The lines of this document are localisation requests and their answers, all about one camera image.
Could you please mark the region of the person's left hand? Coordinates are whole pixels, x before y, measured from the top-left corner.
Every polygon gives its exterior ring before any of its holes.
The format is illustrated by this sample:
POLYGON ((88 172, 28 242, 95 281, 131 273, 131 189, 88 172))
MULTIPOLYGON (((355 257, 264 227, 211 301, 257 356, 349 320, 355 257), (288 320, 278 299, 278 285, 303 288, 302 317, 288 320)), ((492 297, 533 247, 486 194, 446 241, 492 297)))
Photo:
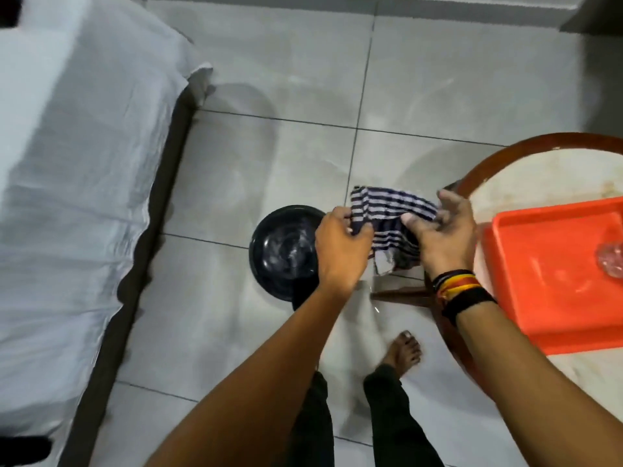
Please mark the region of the person's left hand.
POLYGON ((344 303, 368 266, 374 238, 370 223, 353 235, 351 215, 350 208, 335 207, 323 217, 315 234, 320 288, 344 303))

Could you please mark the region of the person's right hand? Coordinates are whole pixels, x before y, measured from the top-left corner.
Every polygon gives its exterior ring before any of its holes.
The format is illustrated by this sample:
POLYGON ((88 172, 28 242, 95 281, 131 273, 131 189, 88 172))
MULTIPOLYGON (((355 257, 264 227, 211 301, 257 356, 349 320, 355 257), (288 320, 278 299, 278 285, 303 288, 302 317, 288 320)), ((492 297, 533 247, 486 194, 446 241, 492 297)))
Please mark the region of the person's right hand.
POLYGON ((420 261, 430 280, 450 271, 471 271, 478 228, 470 201, 451 190, 437 192, 441 207, 435 231, 418 240, 420 261))

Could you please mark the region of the navy white striped cloth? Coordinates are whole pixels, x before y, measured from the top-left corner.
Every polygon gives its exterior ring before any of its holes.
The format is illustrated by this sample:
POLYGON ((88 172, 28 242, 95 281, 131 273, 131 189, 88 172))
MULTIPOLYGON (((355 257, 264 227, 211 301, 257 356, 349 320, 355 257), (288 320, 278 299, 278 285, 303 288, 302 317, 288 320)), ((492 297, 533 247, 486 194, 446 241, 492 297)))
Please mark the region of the navy white striped cloth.
POLYGON ((358 220, 374 227, 369 260, 377 276, 420 265, 418 241, 402 224, 401 215, 413 213, 431 222, 438 212, 435 203, 392 188, 357 186, 350 193, 350 204, 358 220))

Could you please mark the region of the person's left forearm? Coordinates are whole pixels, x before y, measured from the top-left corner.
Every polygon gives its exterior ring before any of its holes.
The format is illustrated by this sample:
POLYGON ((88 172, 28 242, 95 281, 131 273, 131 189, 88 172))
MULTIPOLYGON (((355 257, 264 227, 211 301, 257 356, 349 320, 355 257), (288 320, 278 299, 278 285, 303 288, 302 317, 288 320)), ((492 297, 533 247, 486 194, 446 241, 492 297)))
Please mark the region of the person's left forearm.
POLYGON ((353 286, 319 287, 168 434, 144 467, 268 467, 284 450, 353 286))

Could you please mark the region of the person's right forearm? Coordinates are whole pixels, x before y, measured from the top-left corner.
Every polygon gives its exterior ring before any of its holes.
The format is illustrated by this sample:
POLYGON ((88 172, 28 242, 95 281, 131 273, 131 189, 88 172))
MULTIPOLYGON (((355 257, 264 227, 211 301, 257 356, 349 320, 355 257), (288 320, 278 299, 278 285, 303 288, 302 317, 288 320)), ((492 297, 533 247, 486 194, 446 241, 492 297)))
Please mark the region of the person's right forearm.
POLYGON ((493 302, 457 328, 530 467, 623 467, 623 423, 566 377, 493 302))

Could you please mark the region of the black round bowl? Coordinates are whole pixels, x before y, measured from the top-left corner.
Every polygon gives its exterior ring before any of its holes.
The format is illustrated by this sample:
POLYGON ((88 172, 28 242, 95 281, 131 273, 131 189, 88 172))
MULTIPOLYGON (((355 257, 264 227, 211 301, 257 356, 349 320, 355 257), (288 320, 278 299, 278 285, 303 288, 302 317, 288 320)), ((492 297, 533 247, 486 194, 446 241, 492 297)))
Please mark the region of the black round bowl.
POLYGON ((307 205, 288 205, 258 224, 249 244, 255 281, 269 295, 301 301, 301 289, 318 282, 315 232, 325 213, 307 205))

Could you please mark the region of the black wristband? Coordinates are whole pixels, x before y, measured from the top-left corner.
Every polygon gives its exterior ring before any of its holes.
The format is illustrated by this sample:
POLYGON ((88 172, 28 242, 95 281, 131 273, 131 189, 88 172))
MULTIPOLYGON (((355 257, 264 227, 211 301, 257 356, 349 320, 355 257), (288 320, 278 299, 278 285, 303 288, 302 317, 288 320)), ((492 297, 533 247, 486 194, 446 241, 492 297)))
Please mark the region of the black wristband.
POLYGON ((460 291, 453 296, 443 307, 441 314, 453 325, 457 326, 457 317, 460 313, 480 303, 495 303, 497 300, 483 287, 476 286, 460 291))

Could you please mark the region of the person's right foot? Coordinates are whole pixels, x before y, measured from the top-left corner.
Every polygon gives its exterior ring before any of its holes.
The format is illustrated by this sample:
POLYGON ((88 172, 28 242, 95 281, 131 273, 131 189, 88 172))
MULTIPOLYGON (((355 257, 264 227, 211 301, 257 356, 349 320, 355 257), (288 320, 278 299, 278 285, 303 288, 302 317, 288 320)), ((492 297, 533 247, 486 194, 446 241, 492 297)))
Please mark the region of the person's right foot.
POLYGON ((398 379, 401 379, 421 360, 422 348, 419 341, 410 331, 404 330, 390 344, 379 367, 390 367, 398 379))

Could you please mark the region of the orange plastic tray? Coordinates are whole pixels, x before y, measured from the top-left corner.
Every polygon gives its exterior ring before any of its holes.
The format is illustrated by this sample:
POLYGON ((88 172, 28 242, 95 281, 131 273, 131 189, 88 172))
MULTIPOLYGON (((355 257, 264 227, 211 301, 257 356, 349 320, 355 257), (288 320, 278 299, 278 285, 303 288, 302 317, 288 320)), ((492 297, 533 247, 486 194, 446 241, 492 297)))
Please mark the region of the orange plastic tray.
POLYGON ((480 243, 500 307, 546 355, 623 347, 623 277, 598 261, 623 244, 623 197, 503 211, 480 243))

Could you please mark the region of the round wooden-rimmed table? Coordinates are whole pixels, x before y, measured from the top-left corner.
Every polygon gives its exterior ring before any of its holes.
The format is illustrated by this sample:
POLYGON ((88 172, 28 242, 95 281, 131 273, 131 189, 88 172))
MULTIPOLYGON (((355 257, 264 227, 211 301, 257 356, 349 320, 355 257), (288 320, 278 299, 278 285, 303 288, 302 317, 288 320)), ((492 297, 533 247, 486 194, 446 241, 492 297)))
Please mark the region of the round wooden-rimmed table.
MULTIPOLYGON (((598 198, 623 197, 623 139, 592 133, 553 133, 522 140, 476 165, 449 188, 469 198, 479 227, 495 212, 530 207, 564 205, 598 198)), ((428 307, 448 346, 463 371, 489 396, 456 328, 441 316, 432 296, 428 277, 420 287, 375 291, 371 299, 428 307)), ((579 355, 554 355, 558 369, 615 369, 623 377, 623 349, 584 351, 579 355)), ((623 382, 601 375, 570 376, 580 388, 612 411, 623 401, 623 382)))

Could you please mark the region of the person's black trousers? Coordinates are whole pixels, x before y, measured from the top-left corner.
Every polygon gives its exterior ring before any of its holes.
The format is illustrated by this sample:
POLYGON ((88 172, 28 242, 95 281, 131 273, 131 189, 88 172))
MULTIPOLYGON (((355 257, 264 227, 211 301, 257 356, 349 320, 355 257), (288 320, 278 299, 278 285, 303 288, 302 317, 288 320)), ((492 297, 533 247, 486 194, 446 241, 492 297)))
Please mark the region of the person's black trousers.
MULTIPOLYGON (((396 370, 382 364, 368 375, 363 389, 371 412, 376 467, 445 467, 424 430, 410 414, 409 398, 396 370)), ((275 467, 335 467, 328 384, 316 371, 275 467)))

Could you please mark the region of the clear drinking glass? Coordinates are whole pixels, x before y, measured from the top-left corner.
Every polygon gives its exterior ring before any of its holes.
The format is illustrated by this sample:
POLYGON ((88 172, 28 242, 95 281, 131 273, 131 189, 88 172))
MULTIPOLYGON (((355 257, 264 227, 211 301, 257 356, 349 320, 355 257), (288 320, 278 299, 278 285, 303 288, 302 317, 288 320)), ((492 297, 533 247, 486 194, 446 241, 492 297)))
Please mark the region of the clear drinking glass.
POLYGON ((596 250, 596 260, 608 276, 623 280, 623 242, 606 242, 596 250))

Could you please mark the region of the dark furniture piece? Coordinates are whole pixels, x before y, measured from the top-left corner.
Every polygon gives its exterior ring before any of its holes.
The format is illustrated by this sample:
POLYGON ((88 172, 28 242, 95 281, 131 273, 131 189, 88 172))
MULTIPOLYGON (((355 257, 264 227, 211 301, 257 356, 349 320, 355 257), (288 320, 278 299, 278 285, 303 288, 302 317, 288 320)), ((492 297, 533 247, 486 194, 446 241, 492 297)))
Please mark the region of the dark furniture piece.
POLYGON ((583 0, 560 31, 623 37, 623 0, 583 0))

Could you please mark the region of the white bed sheet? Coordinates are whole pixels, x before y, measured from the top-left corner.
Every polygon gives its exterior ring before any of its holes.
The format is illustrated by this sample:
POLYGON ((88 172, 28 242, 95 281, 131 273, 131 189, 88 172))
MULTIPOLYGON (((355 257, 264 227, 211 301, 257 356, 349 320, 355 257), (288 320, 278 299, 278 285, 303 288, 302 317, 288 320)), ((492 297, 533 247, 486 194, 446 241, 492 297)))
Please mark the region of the white bed sheet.
POLYGON ((132 0, 21 0, 0 28, 0 467, 60 467, 175 107, 211 70, 132 0))

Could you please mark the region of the dark bed frame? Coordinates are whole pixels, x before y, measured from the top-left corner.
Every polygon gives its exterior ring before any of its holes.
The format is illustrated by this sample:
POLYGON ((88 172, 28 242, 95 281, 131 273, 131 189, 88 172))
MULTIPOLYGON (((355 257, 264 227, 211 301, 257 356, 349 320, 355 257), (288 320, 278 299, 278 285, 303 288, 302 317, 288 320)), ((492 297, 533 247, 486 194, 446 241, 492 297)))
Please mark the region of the dark bed frame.
POLYGON ((77 406, 68 439, 57 467, 89 467, 99 429, 104 421, 110 394, 123 360, 129 334, 135 321, 148 270, 157 252, 168 202, 183 156, 191 122, 205 95, 199 100, 187 86, 175 103, 171 124, 148 200, 149 224, 138 238, 134 263, 121 280, 118 297, 123 304, 107 325, 87 388, 77 406))

